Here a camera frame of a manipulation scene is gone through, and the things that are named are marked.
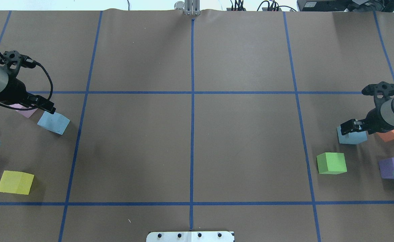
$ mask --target metal bracket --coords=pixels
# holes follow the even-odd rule
[[[185,15],[200,15],[200,0],[185,0]]]
[[[146,242],[234,242],[234,232],[201,231],[201,232],[152,232]]]

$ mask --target white label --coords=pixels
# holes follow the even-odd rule
[[[307,2],[304,7],[313,8],[315,5],[317,5],[317,2]]]

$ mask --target white background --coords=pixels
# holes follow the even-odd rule
[[[131,10],[170,10],[178,0],[129,0]],[[276,0],[297,10],[297,0]],[[256,11],[261,0],[245,0],[247,11]],[[230,0],[200,0],[200,9],[223,10],[231,7]],[[0,0],[0,10],[105,10],[128,9],[126,0]]]

